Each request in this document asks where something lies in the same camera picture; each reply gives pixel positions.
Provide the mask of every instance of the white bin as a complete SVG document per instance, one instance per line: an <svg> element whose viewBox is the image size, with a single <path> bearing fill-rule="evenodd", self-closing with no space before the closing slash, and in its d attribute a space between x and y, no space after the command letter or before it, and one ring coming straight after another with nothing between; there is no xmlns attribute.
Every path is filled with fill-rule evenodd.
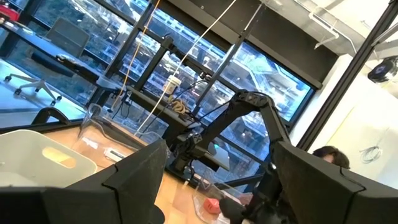
<svg viewBox="0 0 398 224"><path fill-rule="evenodd" d="M0 145L0 187L67 187L97 169L87 157L35 131L2 134ZM67 158L69 165L49 156L54 154Z"/></svg>

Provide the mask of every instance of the white wall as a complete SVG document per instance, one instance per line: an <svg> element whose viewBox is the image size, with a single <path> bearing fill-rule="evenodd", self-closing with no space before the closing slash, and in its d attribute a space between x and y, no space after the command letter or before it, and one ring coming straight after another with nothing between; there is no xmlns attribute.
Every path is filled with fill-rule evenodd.
<svg viewBox="0 0 398 224"><path fill-rule="evenodd" d="M351 62L340 57L324 87L300 117L290 135L296 145ZM364 164L360 150L372 146L383 150L375 162ZM398 189L398 99L360 73L323 127L309 152L332 145L350 159L351 171Z"/></svg>
<svg viewBox="0 0 398 224"><path fill-rule="evenodd" d="M327 142L350 159L351 170L372 180L398 188L398 100L376 84L349 113ZM382 156L369 164L360 150L379 146Z"/></svg>
<svg viewBox="0 0 398 224"><path fill-rule="evenodd" d="M310 126L312 120L317 115L326 99L329 97L331 91L336 86L338 80L340 80L352 59L353 58L350 55L343 55L337 59L336 63L322 83L323 88L315 93L301 117L298 119L293 130L290 132L290 140L294 146L299 143L300 139Z"/></svg>

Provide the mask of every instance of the dark hair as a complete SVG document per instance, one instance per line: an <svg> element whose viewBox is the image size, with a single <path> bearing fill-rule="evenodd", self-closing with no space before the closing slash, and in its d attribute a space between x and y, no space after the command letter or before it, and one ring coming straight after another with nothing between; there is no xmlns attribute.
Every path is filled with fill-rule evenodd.
<svg viewBox="0 0 398 224"><path fill-rule="evenodd" d="M319 158L323 158L327 155L332 155L333 156L332 163L334 165L338 165L342 168L349 169L349 159L344 153L340 152L334 146L323 146L322 148L315 150L312 154Z"/></svg>

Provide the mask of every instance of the white cable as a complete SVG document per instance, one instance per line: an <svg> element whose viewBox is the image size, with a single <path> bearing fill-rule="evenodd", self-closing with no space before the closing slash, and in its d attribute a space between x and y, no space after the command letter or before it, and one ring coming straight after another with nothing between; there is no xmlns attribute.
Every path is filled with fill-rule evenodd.
<svg viewBox="0 0 398 224"><path fill-rule="evenodd" d="M154 131L148 131L148 132L146 132L146 133L139 133L139 132L137 132L137 134L140 134L140 135L155 134L157 137L159 137L159 139L162 139L162 136L160 136L159 134L157 134L157 133L154 132Z"/></svg>
<svg viewBox="0 0 398 224"><path fill-rule="evenodd" d="M236 0L234 0L233 2L231 2L231 4L224 10L223 13L221 13L221 15L212 23L211 26L209 26L209 28L207 28L207 30L193 43L192 47L189 49L189 51L185 54L185 56L181 59L180 63L178 63L177 68L175 69L174 73L173 73L173 77L175 77L175 74L177 74L177 71L179 70L179 68L181 67L183 61L186 59L186 57L188 57L188 54L192 51L192 49L199 43L199 40L201 40L206 34L207 32L209 32L211 30L211 28L213 28L213 26L224 16L224 14L226 14L226 12L228 12L228 10L233 6L233 4L236 2ZM166 90L169 88L171 82L168 82L167 86L164 88L164 91L162 93L162 95L160 96L159 100L157 101L156 105L154 106L154 109L152 109L152 111L149 113L148 117L144 120L144 122L142 122L142 124L139 126L139 128L137 129L136 133L134 133L134 135L136 135L141 128L145 125L145 123L148 121L148 119L150 118L150 116L152 114L154 114L154 111L156 110L156 108L158 107L159 103L162 101Z"/></svg>
<svg viewBox="0 0 398 224"><path fill-rule="evenodd" d="M379 146L373 146L360 151L361 160L363 163L368 164L378 160L382 154L382 149Z"/></svg>
<svg viewBox="0 0 398 224"><path fill-rule="evenodd" d="M374 162L378 160L381 157L381 154L383 153L383 150L379 147L380 142L382 141L382 138L386 135L388 130L390 130L391 127L388 127L382 134L382 137L378 140L376 143L376 146L369 147L367 149L360 150L359 152L361 153L361 160L365 164L369 164L371 162Z"/></svg>

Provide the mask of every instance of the glass wall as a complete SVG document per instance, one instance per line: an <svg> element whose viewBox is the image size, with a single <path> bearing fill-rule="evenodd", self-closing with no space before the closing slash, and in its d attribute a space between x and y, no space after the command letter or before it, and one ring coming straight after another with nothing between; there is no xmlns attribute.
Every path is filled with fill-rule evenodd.
<svg viewBox="0 0 398 224"><path fill-rule="evenodd" d="M167 35L173 38L174 44L184 53L187 53L200 37L194 31L185 27L180 21L167 15L160 9L156 9L154 18L149 23L148 28L161 37ZM225 52L207 40L201 39L189 55L204 66L215 71L222 63Z"/></svg>
<svg viewBox="0 0 398 224"><path fill-rule="evenodd" d="M94 0L44 1L35 17L49 26L62 17L90 35L86 49L110 63L132 26Z"/></svg>
<svg viewBox="0 0 398 224"><path fill-rule="evenodd" d="M18 7L25 8L28 0L10 0L9 2L14 3Z"/></svg>
<svg viewBox="0 0 398 224"><path fill-rule="evenodd" d="M134 27L135 22L141 18L149 5L147 0L104 1L109 5L104 7L102 3L99 3L101 1L95 0L44 0L28 26L37 34L45 36L57 19L66 19L71 26L89 35L85 49L78 58L97 72L104 74L129 34L134 28L138 28ZM13 3L19 7L23 7L26 2L27 0L13 0ZM113 12L117 13L106 9L109 7L113 7ZM145 35L142 32L139 33L135 41L128 46L127 53L122 55L121 63L117 62L118 72L111 77L116 83L122 83L130 70L127 84L133 86L160 49L158 41L166 36L173 38L174 45L179 51L189 53L191 58L214 72L217 71L226 55L226 52L215 47L215 43L206 39L199 40L197 45L188 52L200 34L187 28L183 21L174 19L162 9L155 10L154 17L147 27L151 32ZM131 59L138 46L138 53L132 62ZM79 75L70 78L49 71L31 59L32 51L32 47L19 41L8 57L8 61L23 68L33 77L45 77L52 86L73 102L82 106L88 102L95 90L93 85ZM192 84L201 81L200 74L190 67L182 65L177 69L179 63L180 59L175 54L167 52L151 71L149 78L145 80L142 92L151 97L159 97L166 79L176 70L175 76L182 81L176 93L181 93ZM203 126L206 127L227 107L225 103L231 99L237 89L258 91L271 96L284 122L289 124L294 122L295 115L301 112L301 105L305 103L306 96L313 91L309 85L295 77L295 74L288 69L249 42L244 42L212 86L201 83L186 91L181 96L181 100L194 116L201 118ZM112 102L113 99L109 99L106 106ZM225 104L224 107L208 114L223 104ZM128 101L117 108L114 120L131 132L135 132L151 109ZM154 115L141 131L163 135L168 124L157 118L148 126L153 119L155 119ZM139 137L147 142L153 142L158 138L156 134L143 134ZM218 147L229 152L230 157L231 170L219 169L216 173L220 181L249 177L258 173L259 167L269 153L267 129L260 114L255 112L236 119L215 141ZM199 174L205 170L205 165L198 161L195 161L193 165Z"/></svg>
<svg viewBox="0 0 398 224"><path fill-rule="evenodd" d="M280 115L290 121L311 88L271 58L243 43L221 74L234 86L272 97Z"/></svg>

